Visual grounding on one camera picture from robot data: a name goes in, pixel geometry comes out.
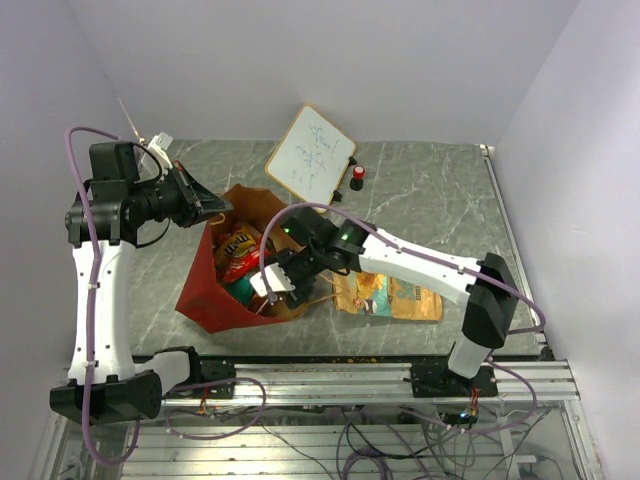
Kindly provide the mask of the yellow M&M's packet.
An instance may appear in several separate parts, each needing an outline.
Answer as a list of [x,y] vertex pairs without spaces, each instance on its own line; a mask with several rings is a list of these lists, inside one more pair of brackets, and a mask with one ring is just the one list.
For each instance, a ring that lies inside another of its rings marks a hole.
[[219,239],[219,245],[214,252],[217,267],[228,267],[233,256],[239,256],[256,245],[256,239],[247,226],[234,227],[229,234]]

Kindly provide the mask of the gold crispy snack bag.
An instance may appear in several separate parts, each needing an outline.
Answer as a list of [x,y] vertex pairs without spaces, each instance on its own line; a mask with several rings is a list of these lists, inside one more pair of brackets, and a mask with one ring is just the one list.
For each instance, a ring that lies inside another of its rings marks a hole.
[[439,323],[441,296],[407,281],[383,274],[332,274],[333,303],[337,310],[360,316]]

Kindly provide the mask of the red paper bag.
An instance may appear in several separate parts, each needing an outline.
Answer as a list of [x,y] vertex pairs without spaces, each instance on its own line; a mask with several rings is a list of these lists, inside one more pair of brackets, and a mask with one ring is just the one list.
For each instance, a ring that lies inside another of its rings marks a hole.
[[291,309],[255,293],[249,278],[258,272],[260,241],[285,203],[268,189],[240,184],[223,197],[233,210],[207,222],[176,311],[213,334],[291,321],[325,301],[318,297]]

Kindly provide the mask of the red KitKat packet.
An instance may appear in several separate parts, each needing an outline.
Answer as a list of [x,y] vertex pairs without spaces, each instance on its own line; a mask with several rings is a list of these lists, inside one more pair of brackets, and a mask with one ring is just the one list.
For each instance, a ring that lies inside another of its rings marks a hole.
[[243,278],[259,265],[259,257],[260,250],[258,247],[252,247],[242,252],[239,256],[233,256],[223,276],[222,282],[229,284]]

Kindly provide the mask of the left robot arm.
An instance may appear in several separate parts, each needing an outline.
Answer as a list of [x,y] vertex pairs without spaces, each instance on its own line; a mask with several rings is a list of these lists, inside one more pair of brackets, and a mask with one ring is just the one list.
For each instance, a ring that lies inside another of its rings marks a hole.
[[68,382],[51,390],[53,411],[92,425],[155,418],[171,390],[192,397],[204,373],[192,347],[133,361],[128,295],[138,231],[148,221],[189,228],[231,211],[226,199],[198,183],[177,161],[142,181],[134,145],[112,141],[89,148],[92,177],[65,217],[78,282],[75,351]]

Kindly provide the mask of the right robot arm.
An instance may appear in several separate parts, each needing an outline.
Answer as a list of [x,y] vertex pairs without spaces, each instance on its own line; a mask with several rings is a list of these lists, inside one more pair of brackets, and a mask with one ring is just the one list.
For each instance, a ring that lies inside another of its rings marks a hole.
[[464,310],[461,331],[440,375],[450,394],[465,394],[476,383],[485,359],[504,346],[519,300],[514,278],[499,255],[481,259],[445,254],[390,235],[345,211],[340,225],[321,215],[322,205],[298,203],[276,214],[267,227],[280,227],[299,245],[259,260],[251,282],[256,293],[289,307],[304,303],[316,277],[370,273],[394,277],[430,290]]

